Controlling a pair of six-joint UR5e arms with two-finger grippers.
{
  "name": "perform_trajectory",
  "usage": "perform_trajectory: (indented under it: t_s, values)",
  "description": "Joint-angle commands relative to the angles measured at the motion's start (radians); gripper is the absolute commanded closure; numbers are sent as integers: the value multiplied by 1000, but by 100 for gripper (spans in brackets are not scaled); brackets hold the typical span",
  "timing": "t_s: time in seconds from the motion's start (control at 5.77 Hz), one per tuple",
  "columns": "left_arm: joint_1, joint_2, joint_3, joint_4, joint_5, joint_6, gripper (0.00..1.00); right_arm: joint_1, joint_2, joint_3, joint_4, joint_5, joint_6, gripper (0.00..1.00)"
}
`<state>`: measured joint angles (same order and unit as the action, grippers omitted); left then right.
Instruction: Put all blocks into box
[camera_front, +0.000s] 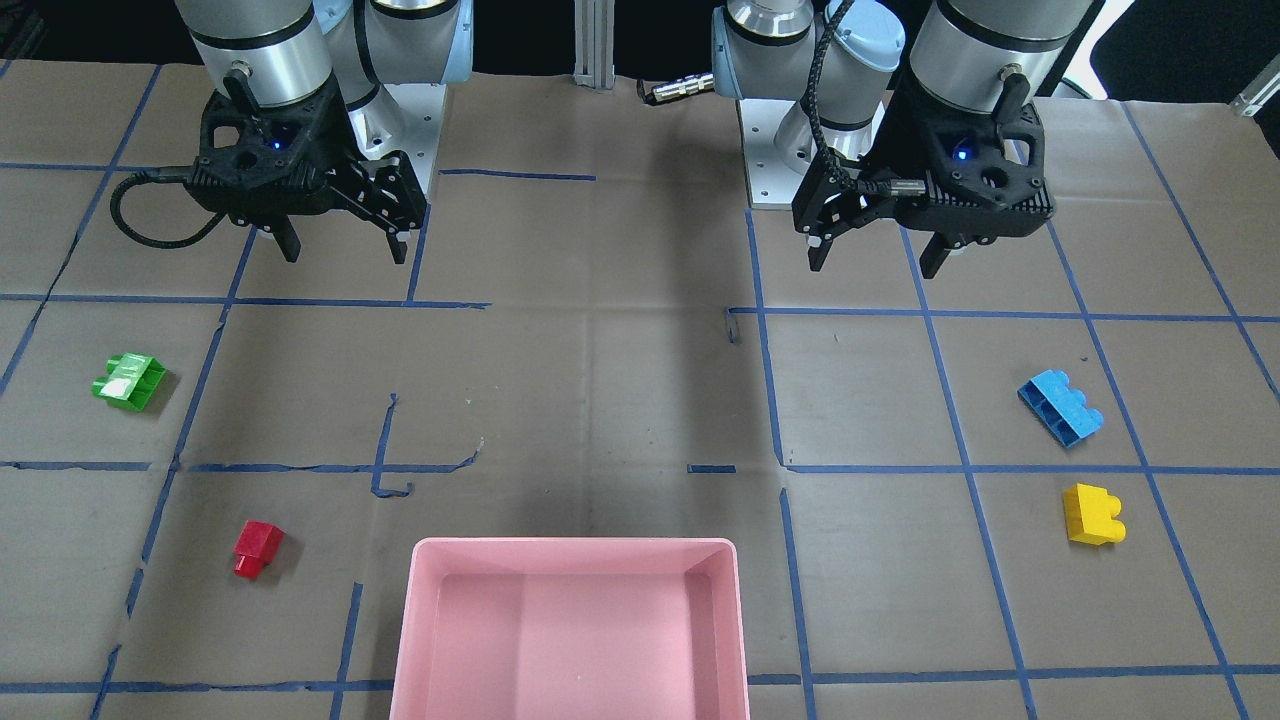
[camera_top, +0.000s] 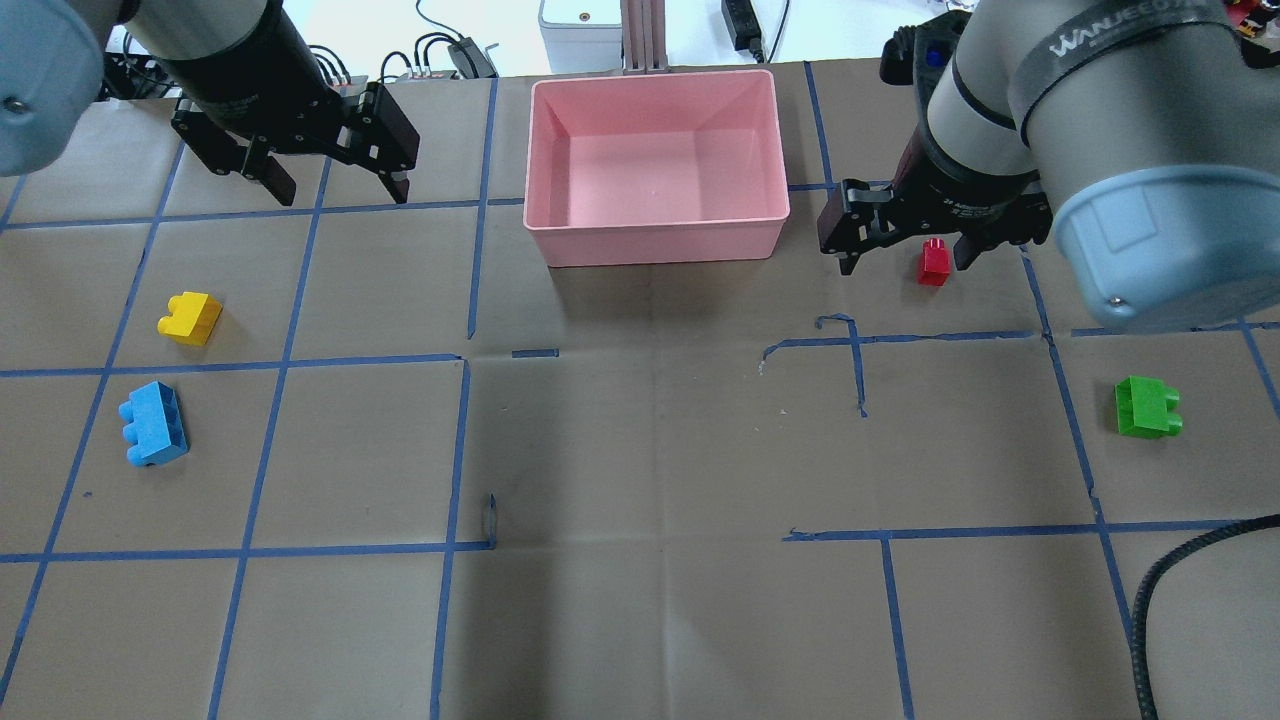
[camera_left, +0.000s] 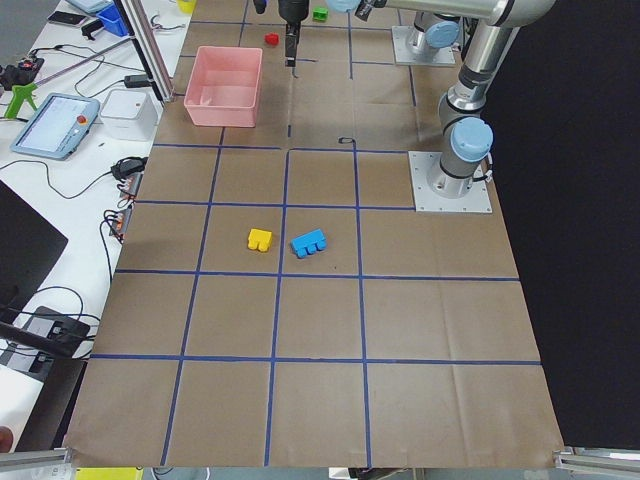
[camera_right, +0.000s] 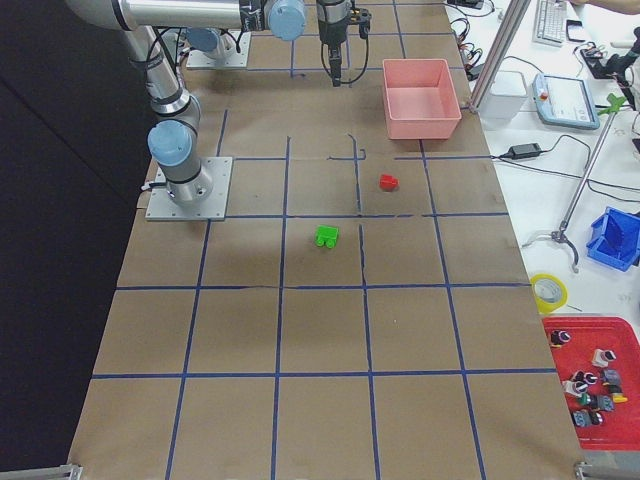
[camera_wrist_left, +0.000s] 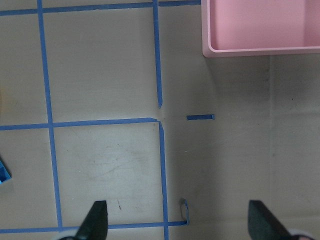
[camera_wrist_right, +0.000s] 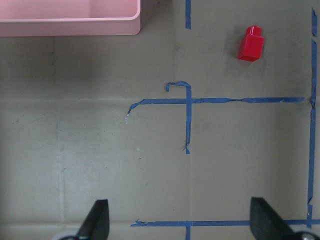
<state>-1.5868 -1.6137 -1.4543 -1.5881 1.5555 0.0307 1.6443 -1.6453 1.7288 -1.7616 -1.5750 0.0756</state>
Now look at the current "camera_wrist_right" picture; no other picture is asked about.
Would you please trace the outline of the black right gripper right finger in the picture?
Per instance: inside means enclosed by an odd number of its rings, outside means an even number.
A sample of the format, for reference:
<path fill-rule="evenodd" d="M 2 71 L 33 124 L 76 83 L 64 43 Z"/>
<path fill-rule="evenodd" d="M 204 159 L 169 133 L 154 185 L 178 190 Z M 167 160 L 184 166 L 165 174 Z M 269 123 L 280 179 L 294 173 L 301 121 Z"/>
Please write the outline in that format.
<path fill-rule="evenodd" d="M 262 197 L 250 200 L 250 231 L 256 240 L 297 240 L 298 235 Z"/>

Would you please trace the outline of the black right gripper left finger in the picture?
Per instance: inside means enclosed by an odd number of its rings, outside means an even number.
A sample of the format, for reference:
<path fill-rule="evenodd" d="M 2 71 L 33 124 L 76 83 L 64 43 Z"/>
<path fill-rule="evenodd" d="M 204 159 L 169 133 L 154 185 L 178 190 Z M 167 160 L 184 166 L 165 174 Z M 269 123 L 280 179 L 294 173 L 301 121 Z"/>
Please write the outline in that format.
<path fill-rule="evenodd" d="M 78 240 L 107 240 L 110 233 L 109 203 L 96 200 L 76 233 Z"/>

